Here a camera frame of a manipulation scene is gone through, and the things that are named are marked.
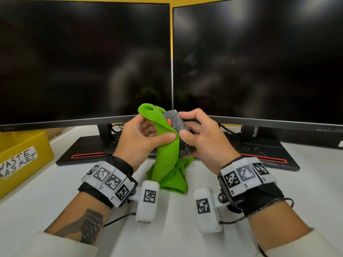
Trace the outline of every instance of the forearm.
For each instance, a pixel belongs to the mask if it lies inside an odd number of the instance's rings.
[[[45,232],[95,245],[109,212],[110,208],[104,203],[80,192]]]
[[[293,242],[311,231],[284,201],[257,212],[248,221],[264,252]]]

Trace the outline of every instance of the white sleeve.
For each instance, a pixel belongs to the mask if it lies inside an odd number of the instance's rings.
[[[38,232],[14,257],[94,257],[97,251],[93,245]]]
[[[265,253],[268,257],[343,257],[318,231],[313,230],[298,240]]]

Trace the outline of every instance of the monitor stand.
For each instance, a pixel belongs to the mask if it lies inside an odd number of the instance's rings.
[[[278,140],[256,137],[257,130],[255,126],[244,125],[240,134],[225,135],[241,155],[257,157],[266,167],[292,171],[300,169]]]
[[[100,124],[98,129],[100,135],[80,137],[56,164],[62,166],[108,159],[116,149],[121,132],[112,134],[112,124]]]

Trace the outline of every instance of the handwritten label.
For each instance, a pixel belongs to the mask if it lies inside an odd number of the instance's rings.
[[[25,167],[31,161],[38,158],[38,154],[34,146],[31,146],[25,151],[20,152],[16,156],[0,163],[0,177],[3,179],[8,178],[16,171]]]

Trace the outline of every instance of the person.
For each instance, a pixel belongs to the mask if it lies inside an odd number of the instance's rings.
[[[186,130],[180,131],[179,135],[186,143],[196,147],[193,156],[214,174],[218,175],[225,165],[240,157],[218,124],[201,109],[179,114],[183,119],[196,118],[200,122],[186,122],[188,128],[198,135]],[[175,138],[174,133],[157,136],[153,122],[138,114],[125,124],[114,156],[136,171],[155,147],[170,143]],[[95,245],[109,213],[110,208],[106,204],[80,192],[44,232],[37,233],[15,256],[95,256]],[[95,224],[91,232],[82,229],[82,224],[89,220]],[[306,225],[285,201],[255,213],[248,217],[248,222],[265,256],[343,256],[318,231]]]

